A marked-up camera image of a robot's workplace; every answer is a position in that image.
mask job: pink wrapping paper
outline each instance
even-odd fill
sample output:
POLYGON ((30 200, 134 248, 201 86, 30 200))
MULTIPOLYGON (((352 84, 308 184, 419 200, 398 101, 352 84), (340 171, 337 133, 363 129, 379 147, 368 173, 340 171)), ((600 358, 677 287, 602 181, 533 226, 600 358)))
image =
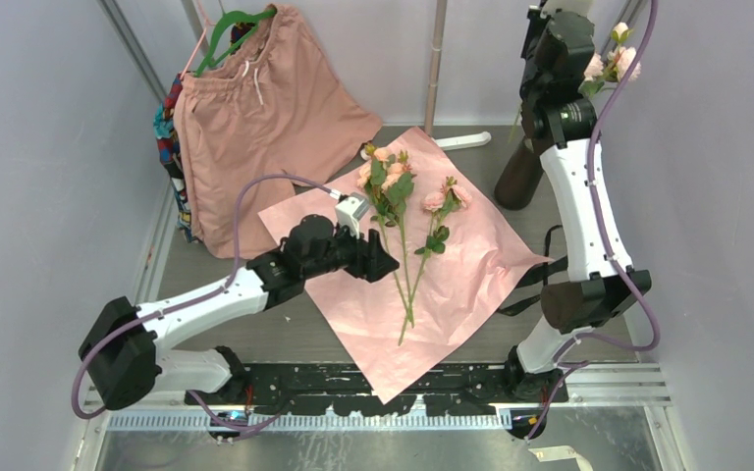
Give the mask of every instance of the pink wrapping paper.
MULTIPOLYGON (((473 202, 469 209, 450 214, 444 223, 451 231, 447 250, 426 262, 414 300, 415 326, 406 329, 403 345, 398 346, 398 338, 404 308, 391 275, 370 284, 339 271, 305 284, 305 290, 384 403, 469 339, 524 273, 546 260, 530 251, 493 203, 423 131, 412 128, 388 147, 394 153, 407 150, 412 171, 417 174, 405 215, 411 283, 421 259, 412 252, 423 245, 429 229, 429 215, 420 206, 423 197, 453 176, 469 190, 473 202)), ((353 171, 329 187, 362 194, 355 185, 356 178, 357 171, 353 171)), ((336 221, 333 200, 318 189, 278 203, 259 216, 278 240, 308 214, 336 221)), ((369 211, 362 218, 360 228, 365 234, 369 227, 377 229, 376 223, 369 222, 373 214, 369 211)), ((389 249, 401 260, 400 232, 397 228, 387 231, 389 249)), ((398 274, 404 284, 403 267, 398 274)))

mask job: patterned garment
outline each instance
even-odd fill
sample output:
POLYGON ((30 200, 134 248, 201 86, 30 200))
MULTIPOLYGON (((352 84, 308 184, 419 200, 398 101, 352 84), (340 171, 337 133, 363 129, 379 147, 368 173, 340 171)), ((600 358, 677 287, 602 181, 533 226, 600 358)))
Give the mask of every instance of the patterned garment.
MULTIPOLYGON (((230 42, 235 44, 247 34, 254 24, 237 23, 233 26, 230 34, 230 42)), ((199 241, 192 235, 191 212, 189 199, 187 198, 187 185, 184 182, 184 168, 181 163, 181 143, 178 141, 178 133, 175 131, 175 104, 178 95, 184 86, 181 84, 181 76, 175 76, 172 88, 163 103, 157 107, 154 115, 154 136, 157 138, 157 150, 160 152, 160 164, 169 173, 172 181, 172 189, 175 193, 175 203, 178 205, 178 229, 183 231, 187 242, 199 241)))

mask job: purple cable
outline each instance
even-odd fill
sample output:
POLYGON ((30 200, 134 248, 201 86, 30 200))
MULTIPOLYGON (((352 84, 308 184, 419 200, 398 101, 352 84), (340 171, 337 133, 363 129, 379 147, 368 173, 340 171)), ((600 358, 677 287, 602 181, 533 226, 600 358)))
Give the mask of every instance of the purple cable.
MULTIPOLYGON (((236 253, 235 253, 235 263, 233 264, 233 271, 230 274, 230 277, 228 278, 227 282, 224 283, 225 286, 228 286, 228 285, 232 284, 232 282, 236 279, 236 276, 239 273, 239 269, 242 267, 242 261, 241 261, 241 259, 239 257, 239 253, 240 253, 239 252, 239 210, 242 207, 242 201, 244 199, 244 196, 247 194, 247 192, 249 191, 249 189, 251 187, 255 186, 256 184, 264 182, 266 180, 273 180, 273 179, 288 179, 288 180, 293 180, 293 181, 296 181, 296 182, 310 184, 312 186, 315 186, 315 187, 321 189, 322 191, 325 191, 326 193, 331 193, 331 188, 329 188, 329 187, 327 187, 327 186, 325 186, 325 185, 323 185, 321 183, 317 183, 317 182, 314 182, 314 181, 309 180, 309 179, 304 179, 302 177, 297 177, 297 176, 294 176, 294 175, 286 175, 286 174, 265 175, 265 176, 259 177, 257 179, 254 179, 251 182, 249 182, 248 184, 246 184, 244 186, 244 188, 242 188, 242 191, 239 193, 239 197, 236 199, 236 206, 235 206, 234 215, 233 215, 233 242, 234 242, 234 247, 235 247, 235 251, 236 251, 236 253)), ((85 359, 82 361, 82 364, 80 365, 80 368, 77 371, 77 376, 74 378, 74 383, 71 386, 71 408, 74 410, 74 413, 77 415, 77 417, 79 417, 81 419, 84 419, 84 420, 89 420, 89 419, 92 419, 92 418, 98 416, 99 414, 101 414, 102 412, 105 411, 105 406, 101 406, 101 407, 99 407, 98 409, 96 409, 96 410, 94 410, 92 412, 85 412, 84 410, 82 410, 82 408, 80 406, 80 385, 82 384, 82 379, 84 378, 85 373, 88 371, 88 365, 90 365, 91 361, 93 361, 93 359, 96 358, 96 355, 98 355, 99 352, 102 351, 102 349, 105 348, 106 345, 108 345, 108 343, 112 342, 117 337, 121 336, 125 332, 127 332, 127 331, 129 331, 129 330, 131 330, 131 329, 133 329, 133 328, 135 328, 137 326, 143 325, 146 322, 149 322, 151 320, 157 319, 158 317, 166 316, 168 314, 172 314, 172 313, 178 312, 180 310, 186 309, 188 307, 194 306, 195 304, 199 304, 199 303, 201 303, 203 301, 207 301, 209 299, 212 299, 213 297, 217 296, 218 294, 221 294, 223 291, 224 291, 224 288, 218 287, 218 288, 216 288, 216 289, 214 289, 214 290, 212 290, 212 291, 210 291, 210 292, 208 292, 206 294, 202 294, 199 297, 190 299, 188 301, 184 301, 182 303, 176 304, 176 305, 171 306, 171 307, 167 307, 163 311, 154 311, 151 314, 148 314, 146 316, 140 317, 138 319, 134 319, 133 321, 130 321, 130 322, 128 322, 128 323, 126 323, 126 324, 118 327, 113 332, 111 332, 111 334, 109 334, 108 336, 106 336, 105 338, 103 338, 102 340, 100 340, 96 345, 94 345, 90 349, 90 351, 88 352, 88 354, 85 356, 85 359)), ((212 410, 210 410, 206 406, 206 404, 203 403, 203 400, 194 391, 189 391, 189 394, 192 395, 192 397, 194 397, 195 400, 197 400, 197 402, 204 408, 204 411, 207 411, 207 415, 209 415, 210 418, 213 418, 213 421, 215 423, 219 423, 219 421, 221 421, 221 422, 223 422, 223 424, 219 423, 219 425, 221 425, 222 427, 228 427, 228 428, 236 427, 234 425, 231 425, 231 424, 229 424, 227 422, 222 421, 218 416, 215 416, 215 414, 212 413, 212 410)), ((277 417, 278 417, 278 415, 275 416, 273 419, 269 419, 269 421, 272 422, 277 417)), ((258 432, 260 432, 261 429, 259 429, 258 427, 264 428, 267 425, 269 425, 269 423, 268 423, 268 421, 265 421, 265 422, 262 422, 261 424, 258 424, 258 425, 252 426, 252 427, 246 427, 246 428, 244 428, 243 430, 240 430, 240 431, 247 431, 248 433, 247 433, 246 438, 249 438, 249 437, 252 437, 255 434, 257 434, 258 432)))
MULTIPOLYGON (((596 153, 597 138, 600 136, 600 132, 602 131, 603 125, 606 122, 606 116, 608 116, 609 112, 614 107, 614 104, 617 101, 619 93, 625 88, 625 85, 631 79, 631 75, 632 75, 631 71, 633 71, 634 68, 637 67, 637 64, 640 63, 640 59, 643 57, 643 52, 646 50, 646 47, 648 47, 649 45, 649 39, 651 39, 652 32, 655 29, 655 20, 657 20, 657 17, 658 17, 658 0, 651 0, 651 7, 649 9, 649 21, 646 23, 646 30, 643 32, 643 39, 640 40, 640 47, 637 48, 637 55, 634 56, 634 60, 632 60, 631 64, 628 66, 628 72, 619 81, 617 88, 614 90, 614 92, 612 92, 611 96, 609 97, 609 100, 606 102, 606 106, 603 108, 603 111, 600 112, 600 116, 597 118, 597 123, 594 125, 594 130, 591 132, 591 139, 588 141, 588 157, 587 157, 588 181, 590 182, 594 182, 596 180, 596 169, 594 168, 595 167, 594 156, 596 153)), ((525 438, 527 441, 530 441, 530 438, 533 437, 533 435, 539 429, 539 425, 542 424, 542 420, 544 420, 545 416, 548 415, 548 410, 551 407, 551 402, 553 402, 554 396, 556 395, 559 388, 562 387, 562 384, 565 381, 565 378, 570 376, 571 373, 578 370, 579 368, 588 366, 589 364, 589 362, 587 361, 583 361, 580 363, 559 363, 560 358, 565 356, 567 351, 576 343, 577 339, 591 338, 591 339, 602 340, 614 346, 618 346, 620 348, 625 348, 625 349, 633 350, 633 351, 653 350, 658 346, 658 343, 660 343, 661 341, 661 328, 660 328, 660 324, 658 324, 658 319, 655 317, 655 312, 652 310, 652 307, 649 305, 646 299, 643 298, 643 293, 640 292, 640 289, 637 288, 637 286, 634 284, 631 278, 628 277, 628 274, 625 272, 624 268, 614 258, 615 257, 614 248, 611 245, 611 238, 609 237, 608 230, 606 229, 606 220, 605 220, 605 216, 603 215, 603 205, 600 202, 600 194, 597 192, 597 187, 592 185, 590 186, 590 190, 591 190, 591 201, 594 204, 594 214, 596 215, 596 219, 597 219, 597 229, 600 232, 600 238, 603 240, 603 246, 606 249, 606 255, 608 255, 609 260, 611 260, 612 267, 614 267, 619 277, 628 287, 628 290, 631 291, 632 294, 634 294, 634 298, 637 300, 637 302, 640 303, 640 307, 643 308, 643 312, 646 313, 646 317, 649 318, 649 323, 652 325, 652 341, 649 342, 648 345, 638 346, 632 343, 626 343, 624 341, 617 340, 617 339, 604 336, 602 334, 593 333, 593 332, 587 332, 584 334, 580 334, 579 336, 574 337, 572 339, 568 339, 568 341, 566 341, 560 347, 560 349, 557 350, 556 354, 554 355, 554 362, 558 363, 559 366, 562 366, 564 368, 570 368, 570 369, 567 370, 562 375, 562 377, 557 381, 556 385, 554 386, 554 389, 551 392, 550 397, 548 398, 548 403, 545 404, 545 408, 544 410, 542 410, 542 414, 539 416, 539 421, 536 422, 536 424, 533 426, 532 429, 530 429, 530 433, 528 433, 527 437, 525 438)))

